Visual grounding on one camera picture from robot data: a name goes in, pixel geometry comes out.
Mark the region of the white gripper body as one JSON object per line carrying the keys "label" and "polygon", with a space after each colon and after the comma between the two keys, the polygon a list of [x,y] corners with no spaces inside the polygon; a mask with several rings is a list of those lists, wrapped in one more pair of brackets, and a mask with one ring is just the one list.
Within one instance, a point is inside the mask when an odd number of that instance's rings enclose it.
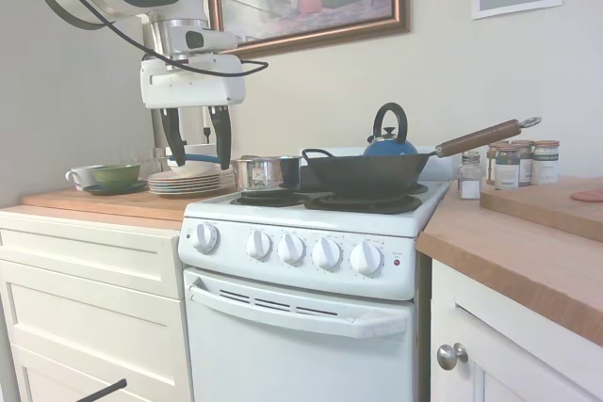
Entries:
{"label": "white gripper body", "polygon": [[241,104],[246,95],[244,79],[218,77],[167,68],[156,58],[140,65],[142,101],[149,109]]}

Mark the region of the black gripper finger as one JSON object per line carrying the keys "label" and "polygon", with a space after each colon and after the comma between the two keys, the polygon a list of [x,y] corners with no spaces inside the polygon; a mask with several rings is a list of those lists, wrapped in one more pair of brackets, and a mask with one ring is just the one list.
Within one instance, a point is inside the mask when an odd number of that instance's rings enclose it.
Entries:
{"label": "black gripper finger", "polygon": [[179,167],[186,163],[185,142],[180,133],[179,112],[177,108],[159,110],[165,138],[171,148],[171,157]]}
{"label": "black gripper finger", "polygon": [[230,168],[232,151],[232,130],[227,106],[212,106],[209,115],[216,133],[216,150],[222,170]]}

